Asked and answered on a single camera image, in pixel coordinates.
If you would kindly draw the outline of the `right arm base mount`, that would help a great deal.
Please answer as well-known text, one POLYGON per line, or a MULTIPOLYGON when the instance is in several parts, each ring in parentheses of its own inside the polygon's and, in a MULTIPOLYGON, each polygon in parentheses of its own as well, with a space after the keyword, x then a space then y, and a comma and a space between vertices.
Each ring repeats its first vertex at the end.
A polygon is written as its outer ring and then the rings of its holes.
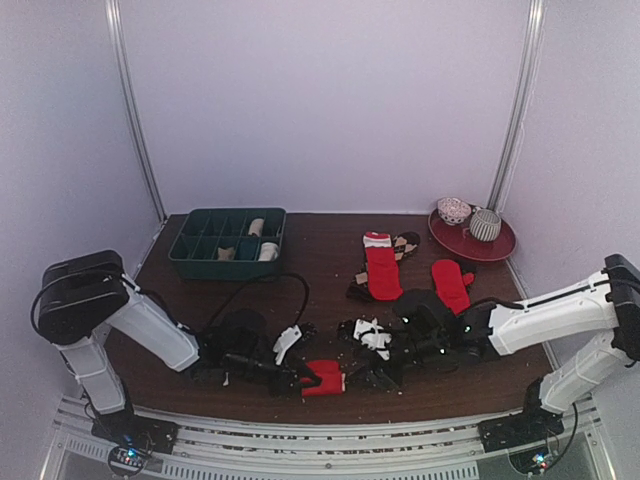
POLYGON ((541 475, 554 462, 549 441, 564 432, 561 414, 542 410, 485 420, 478 433, 486 453, 508 450, 511 467, 525 476, 541 475))

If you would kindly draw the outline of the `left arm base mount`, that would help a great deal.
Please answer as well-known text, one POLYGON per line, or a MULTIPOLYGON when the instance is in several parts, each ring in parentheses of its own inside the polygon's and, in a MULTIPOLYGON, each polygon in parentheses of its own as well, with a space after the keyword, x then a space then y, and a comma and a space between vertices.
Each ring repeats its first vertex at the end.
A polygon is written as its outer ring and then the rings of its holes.
POLYGON ((106 460, 112 472, 131 477, 141 473, 155 454, 173 452, 178 429, 174 422, 120 412, 96 414, 91 433, 114 443, 106 460))

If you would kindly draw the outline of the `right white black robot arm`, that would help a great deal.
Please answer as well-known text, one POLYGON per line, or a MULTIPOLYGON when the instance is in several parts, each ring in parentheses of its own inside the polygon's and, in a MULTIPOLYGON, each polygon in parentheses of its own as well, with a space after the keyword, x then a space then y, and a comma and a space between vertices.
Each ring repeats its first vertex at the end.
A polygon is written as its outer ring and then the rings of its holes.
POLYGON ((619 366, 639 361, 639 270, 621 254, 602 270, 555 292, 507 302, 486 298, 456 314, 432 290, 413 289, 393 306, 399 327, 376 320, 346 321, 340 338, 369 353, 361 373, 374 386, 396 389, 404 370, 436 359, 462 364, 493 361, 533 345, 592 331, 566 364, 534 381, 523 412, 513 419, 519 440, 535 440, 569 406, 619 366))

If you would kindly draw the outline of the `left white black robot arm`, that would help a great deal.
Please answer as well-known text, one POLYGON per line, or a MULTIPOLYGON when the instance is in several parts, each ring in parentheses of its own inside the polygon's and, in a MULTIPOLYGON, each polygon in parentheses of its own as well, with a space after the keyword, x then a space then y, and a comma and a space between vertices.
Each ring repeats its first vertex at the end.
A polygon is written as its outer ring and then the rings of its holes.
POLYGON ((220 373, 266 383, 273 396, 300 392, 321 378, 290 350, 310 324, 294 322, 272 340, 259 312, 220 307, 201 330, 179 322, 161 297, 126 274, 121 256, 104 250, 49 266, 30 308, 32 329, 54 345, 106 429, 123 444, 137 442, 144 424, 130 410, 124 381, 95 332, 108 325, 192 378, 220 373))

